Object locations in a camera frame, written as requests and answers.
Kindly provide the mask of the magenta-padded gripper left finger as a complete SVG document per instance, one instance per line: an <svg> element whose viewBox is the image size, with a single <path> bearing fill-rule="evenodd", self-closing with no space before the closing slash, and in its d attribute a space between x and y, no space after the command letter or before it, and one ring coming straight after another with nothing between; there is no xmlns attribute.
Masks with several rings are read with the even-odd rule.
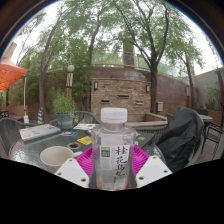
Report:
<svg viewBox="0 0 224 224"><path fill-rule="evenodd" d="M92 149L67 159L55 174L83 188L88 188L93 173Z"/></svg>

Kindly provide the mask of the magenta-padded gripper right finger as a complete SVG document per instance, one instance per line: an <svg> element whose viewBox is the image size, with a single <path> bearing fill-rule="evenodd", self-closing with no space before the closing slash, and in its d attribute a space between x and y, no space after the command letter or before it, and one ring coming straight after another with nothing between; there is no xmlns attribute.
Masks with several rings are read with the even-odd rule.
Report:
<svg viewBox="0 0 224 224"><path fill-rule="evenodd" d="M170 174L170 169L157 155L149 156L142 149L134 148L133 175L137 188L148 185Z"/></svg>

